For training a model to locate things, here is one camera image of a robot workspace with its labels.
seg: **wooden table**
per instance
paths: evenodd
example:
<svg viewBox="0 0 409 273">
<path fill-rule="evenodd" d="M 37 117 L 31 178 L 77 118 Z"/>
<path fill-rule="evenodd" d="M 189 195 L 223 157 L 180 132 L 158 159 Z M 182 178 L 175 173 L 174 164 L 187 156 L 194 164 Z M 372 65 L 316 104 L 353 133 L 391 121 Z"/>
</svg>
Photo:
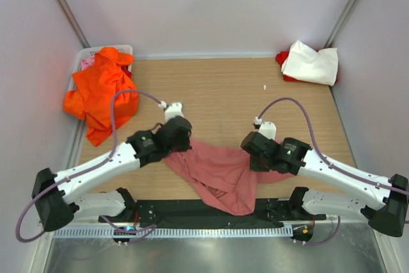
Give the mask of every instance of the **wooden table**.
<svg viewBox="0 0 409 273">
<path fill-rule="evenodd" d="M 193 126 L 194 139 L 219 146 L 239 148 L 253 129 L 254 118 L 269 102 L 279 97 L 293 97 L 307 109 L 321 151 L 353 165 L 328 86 L 284 82 L 280 67 L 272 58 L 136 61 L 132 73 L 140 90 L 166 102 L 183 102 L 183 112 Z M 278 103 L 263 119 L 275 123 L 278 140 L 295 137 L 312 144 L 304 116 L 294 103 Z M 119 141 L 137 130 L 151 129 L 163 120 L 164 114 L 157 104 L 141 97 L 137 114 L 118 130 Z M 111 146 L 112 137 L 97 148 L 85 140 L 81 163 L 110 151 Z M 323 182 L 298 176 L 278 183 L 259 184 L 257 197 L 289 197 L 296 186 L 336 191 Z M 127 188 L 135 199 L 199 198 L 187 182 L 162 162 L 117 176 L 94 192 L 118 187 Z"/>
</svg>

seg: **folded white towel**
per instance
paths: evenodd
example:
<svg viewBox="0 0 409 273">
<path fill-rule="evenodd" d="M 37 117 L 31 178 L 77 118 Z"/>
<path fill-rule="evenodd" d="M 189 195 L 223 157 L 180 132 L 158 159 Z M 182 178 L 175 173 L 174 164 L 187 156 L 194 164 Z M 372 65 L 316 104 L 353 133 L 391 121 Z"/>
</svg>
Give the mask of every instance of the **folded white towel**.
<svg viewBox="0 0 409 273">
<path fill-rule="evenodd" d="M 289 49 L 287 60 L 282 64 L 283 75 L 300 81 L 315 82 L 333 86 L 337 78 L 338 54 L 336 48 L 316 52 L 300 41 Z"/>
</svg>

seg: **gray wall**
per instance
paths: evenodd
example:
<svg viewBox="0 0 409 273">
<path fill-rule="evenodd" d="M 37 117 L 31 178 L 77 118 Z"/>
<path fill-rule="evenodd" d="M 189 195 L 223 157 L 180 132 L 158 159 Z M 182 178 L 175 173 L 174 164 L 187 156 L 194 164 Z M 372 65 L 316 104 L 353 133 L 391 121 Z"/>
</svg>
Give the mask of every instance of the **gray wall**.
<svg viewBox="0 0 409 273">
<path fill-rule="evenodd" d="M 385 176 L 409 177 L 408 23 L 409 0 L 361 0 L 336 42 L 334 95 L 352 152 L 358 167 Z M 409 228 L 395 243 L 407 253 Z"/>
<path fill-rule="evenodd" d="M 275 55 L 323 47 L 347 0 L 67 0 L 91 45 L 137 57 Z"/>
<path fill-rule="evenodd" d="M 36 173 L 66 163 L 74 119 L 62 103 L 80 50 L 55 0 L 0 0 L 0 271 L 27 272 L 34 244 L 16 241 Z M 39 231 L 32 210 L 25 237 Z"/>
</svg>

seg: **orange cloth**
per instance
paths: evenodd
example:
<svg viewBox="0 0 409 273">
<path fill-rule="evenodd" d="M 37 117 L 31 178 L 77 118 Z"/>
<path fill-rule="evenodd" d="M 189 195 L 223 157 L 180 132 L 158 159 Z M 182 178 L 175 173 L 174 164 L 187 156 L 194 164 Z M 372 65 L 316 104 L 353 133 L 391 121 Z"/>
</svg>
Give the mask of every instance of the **orange cloth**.
<svg viewBox="0 0 409 273">
<path fill-rule="evenodd" d="M 94 64 L 72 74 L 77 90 L 69 91 L 64 100 L 64 111 L 88 125 L 87 139 L 98 146 L 112 134 L 111 99 L 121 90 L 136 89 L 135 84 L 124 74 L 121 66 L 131 65 L 133 55 L 104 47 L 95 54 Z M 138 93 L 124 93 L 114 103 L 115 124 L 120 128 L 137 111 Z"/>
</svg>

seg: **pink cloth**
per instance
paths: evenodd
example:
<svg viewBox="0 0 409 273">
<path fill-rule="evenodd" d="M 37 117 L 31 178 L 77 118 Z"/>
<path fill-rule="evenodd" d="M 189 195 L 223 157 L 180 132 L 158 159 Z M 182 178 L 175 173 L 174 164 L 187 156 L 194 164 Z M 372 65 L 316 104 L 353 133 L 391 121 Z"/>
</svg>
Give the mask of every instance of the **pink cloth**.
<svg viewBox="0 0 409 273">
<path fill-rule="evenodd" d="M 250 170 L 250 155 L 244 150 L 214 147 L 192 140 L 192 149 L 172 153 L 165 164 L 190 183 L 204 203 L 233 215 L 254 211 L 257 183 L 273 183 L 292 177 L 276 171 Z"/>
<path fill-rule="evenodd" d="M 92 64 L 94 64 L 95 61 L 95 56 L 89 56 L 86 59 L 81 60 L 81 70 L 85 70 L 87 68 L 90 68 Z"/>
</svg>

